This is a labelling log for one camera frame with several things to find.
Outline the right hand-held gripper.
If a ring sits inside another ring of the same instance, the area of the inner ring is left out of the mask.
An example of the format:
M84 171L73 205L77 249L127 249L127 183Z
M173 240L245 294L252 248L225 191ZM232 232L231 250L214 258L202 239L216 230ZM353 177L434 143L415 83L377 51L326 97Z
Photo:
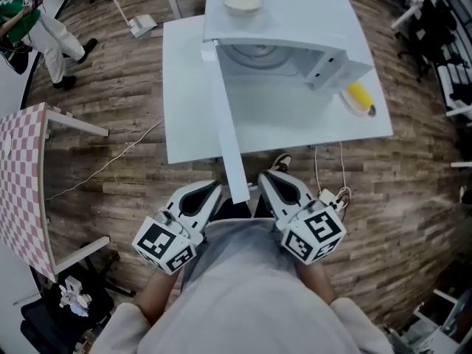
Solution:
M304 182L287 173L263 171L258 178L262 197L282 234L281 246L310 265L334 251L347 233L331 206L314 201Z

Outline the white microwave door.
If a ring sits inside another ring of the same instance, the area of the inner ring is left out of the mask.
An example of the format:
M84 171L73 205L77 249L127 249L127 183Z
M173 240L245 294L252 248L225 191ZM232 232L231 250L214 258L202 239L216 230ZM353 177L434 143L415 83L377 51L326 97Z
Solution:
M226 178L228 181L232 200L237 203L246 202L250 199L249 187L237 142L235 126L229 106L229 100L224 84L223 73L218 59L218 42L210 42L215 59L212 62L212 71L215 72L214 105L218 116L216 123L218 137L223 157Z

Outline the person's left forearm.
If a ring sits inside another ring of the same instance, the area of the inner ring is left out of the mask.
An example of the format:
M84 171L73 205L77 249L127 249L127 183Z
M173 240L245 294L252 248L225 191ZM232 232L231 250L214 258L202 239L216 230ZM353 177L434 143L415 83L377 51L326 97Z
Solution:
M133 300L135 306L147 319L150 326L155 325L165 311L171 291L176 284L180 271L169 275L155 271L145 287Z

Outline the glass microwave turntable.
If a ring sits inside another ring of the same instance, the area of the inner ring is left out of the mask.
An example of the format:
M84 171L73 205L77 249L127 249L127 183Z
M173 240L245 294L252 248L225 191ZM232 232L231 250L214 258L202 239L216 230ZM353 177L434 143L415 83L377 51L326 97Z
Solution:
M234 62L252 69L275 69L293 54L290 47L272 45L225 45L221 49Z

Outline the white microwave oven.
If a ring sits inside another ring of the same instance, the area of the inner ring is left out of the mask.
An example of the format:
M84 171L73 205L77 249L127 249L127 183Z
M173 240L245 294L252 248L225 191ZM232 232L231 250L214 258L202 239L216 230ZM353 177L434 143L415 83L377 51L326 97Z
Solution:
M374 69L349 0L264 0L250 17L228 14L223 0L206 0L203 40L218 42L220 64L231 76L274 77L321 94L337 94ZM221 49L241 44L285 46L293 54L275 69L252 69Z

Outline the person's black trousers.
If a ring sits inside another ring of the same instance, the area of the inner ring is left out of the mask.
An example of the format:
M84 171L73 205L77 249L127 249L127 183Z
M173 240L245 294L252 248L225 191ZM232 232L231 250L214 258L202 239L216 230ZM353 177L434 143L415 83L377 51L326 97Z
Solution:
M211 221L222 221L228 219L247 219L247 218L273 218L271 211L266 206L262 196L259 197L255 213L249 209L246 202L234 204L231 198L226 199L214 214Z

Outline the person's right shoe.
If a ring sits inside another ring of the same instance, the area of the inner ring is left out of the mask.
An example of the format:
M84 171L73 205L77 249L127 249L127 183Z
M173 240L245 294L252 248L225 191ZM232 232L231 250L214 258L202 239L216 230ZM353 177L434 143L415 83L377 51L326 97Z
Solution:
M271 166L271 170L287 173L292 162L292 156L289 153L279 155Z

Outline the white power strip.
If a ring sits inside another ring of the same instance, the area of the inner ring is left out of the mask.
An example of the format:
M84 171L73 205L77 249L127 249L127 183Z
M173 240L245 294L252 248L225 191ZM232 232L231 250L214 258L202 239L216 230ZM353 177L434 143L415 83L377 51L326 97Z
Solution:
M332 207L335 212L340 212L345 208L345 203L340 195L335 195L328 189L324 188L318 199L327 207Z

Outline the yellow corn cob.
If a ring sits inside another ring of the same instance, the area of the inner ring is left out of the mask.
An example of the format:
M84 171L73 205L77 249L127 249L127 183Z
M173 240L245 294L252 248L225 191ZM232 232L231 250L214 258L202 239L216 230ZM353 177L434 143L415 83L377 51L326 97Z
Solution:
M351 94L353 99L360 104L363 109L369 110L374 105L373 98L361 83L351 83L347 87L347 91Z

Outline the white gripper device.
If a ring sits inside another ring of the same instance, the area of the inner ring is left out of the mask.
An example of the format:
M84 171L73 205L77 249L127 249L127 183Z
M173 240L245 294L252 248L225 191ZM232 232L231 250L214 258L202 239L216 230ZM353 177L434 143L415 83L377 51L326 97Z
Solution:
M68 276L65 279L65 285L59 285L59 288L59 306L61 308L69 306L72 313L80 317L89 316L89 305L92 298L90 295L83 293L83 286L79 280L73 276Z

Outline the pink checkered table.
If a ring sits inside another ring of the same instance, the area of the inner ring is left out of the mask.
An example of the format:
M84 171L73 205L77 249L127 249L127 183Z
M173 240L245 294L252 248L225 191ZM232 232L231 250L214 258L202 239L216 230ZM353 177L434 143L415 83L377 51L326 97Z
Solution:
M103 236L61 260L52 253L44 197L44 150L49 122L107 137L108 130L40 103L0 119L0 139L12 131L13 150L0 144L0 243L51 281L60 272L109 244Z

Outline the white metal rack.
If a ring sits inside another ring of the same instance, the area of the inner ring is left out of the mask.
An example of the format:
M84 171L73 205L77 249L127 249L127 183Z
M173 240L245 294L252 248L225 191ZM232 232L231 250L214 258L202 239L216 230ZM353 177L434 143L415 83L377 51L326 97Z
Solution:
M449 109L446 115L463 115L472 121L472 69L447 63L437 67L437 77Z

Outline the white round bowl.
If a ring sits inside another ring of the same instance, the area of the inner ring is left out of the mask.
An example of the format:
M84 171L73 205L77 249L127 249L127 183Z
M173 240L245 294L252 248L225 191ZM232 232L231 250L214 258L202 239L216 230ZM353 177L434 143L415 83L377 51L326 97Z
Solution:
M223 0L228 14L237 17L256 15L263 7L264 0Z

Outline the black office chair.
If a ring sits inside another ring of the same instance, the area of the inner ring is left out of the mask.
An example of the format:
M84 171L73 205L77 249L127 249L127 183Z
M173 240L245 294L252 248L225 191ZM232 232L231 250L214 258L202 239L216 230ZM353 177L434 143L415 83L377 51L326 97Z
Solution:
M445 63L443 47L454 42L453 31L456 29L456 20L443 1L439 0L434 4L431 0L424 0L420 17L411 19L406 35L395 35L396 38L401 37L404 40L407 48L406 51L398 53L398 58L409 55L416 62L418 83L428 73L430 63Z

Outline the white long-handled dustpan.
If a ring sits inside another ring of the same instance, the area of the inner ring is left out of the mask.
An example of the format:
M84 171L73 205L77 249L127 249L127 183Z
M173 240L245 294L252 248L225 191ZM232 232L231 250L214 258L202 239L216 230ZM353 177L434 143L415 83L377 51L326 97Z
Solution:
M128 19L119 1L112 0L112 2L119 11L119 14L121 15L123 21L125 22L127 28L130 30L133 37L140 38L144 34L150 32L152 29L157 27L157 23L152 19L149 14L136 15L134 18Z

